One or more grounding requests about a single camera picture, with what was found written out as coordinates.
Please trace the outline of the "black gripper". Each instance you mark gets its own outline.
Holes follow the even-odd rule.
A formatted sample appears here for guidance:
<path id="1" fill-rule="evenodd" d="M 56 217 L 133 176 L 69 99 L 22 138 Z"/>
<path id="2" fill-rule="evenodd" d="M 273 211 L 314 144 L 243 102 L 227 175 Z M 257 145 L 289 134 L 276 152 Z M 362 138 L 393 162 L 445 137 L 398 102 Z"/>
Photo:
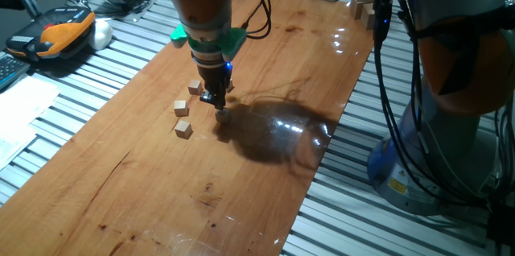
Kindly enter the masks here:
<path id="1" fill-rule="evenodd" d="M 198 70 L 207 89 L 201 93 L 200 100 L 213 105 L 218 110 L 223 110 L 226 106 L 226 91 L 231 80 L 233 65 L 230 62 L 199 64 Z"/>

